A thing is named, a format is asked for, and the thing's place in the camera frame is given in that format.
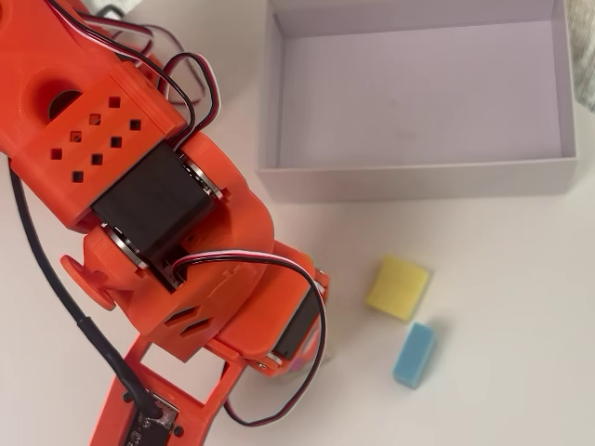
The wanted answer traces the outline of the orange gripper with servo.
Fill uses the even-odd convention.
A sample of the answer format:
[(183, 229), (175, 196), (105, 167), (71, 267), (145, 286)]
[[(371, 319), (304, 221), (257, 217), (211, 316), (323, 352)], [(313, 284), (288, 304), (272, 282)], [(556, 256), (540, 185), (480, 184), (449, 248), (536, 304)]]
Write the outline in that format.
[(319, 339), (316, 293), (300, 274), (274, 265), (265, 267), (253, 294), (217, 335), (262, 374), (305, 370)]

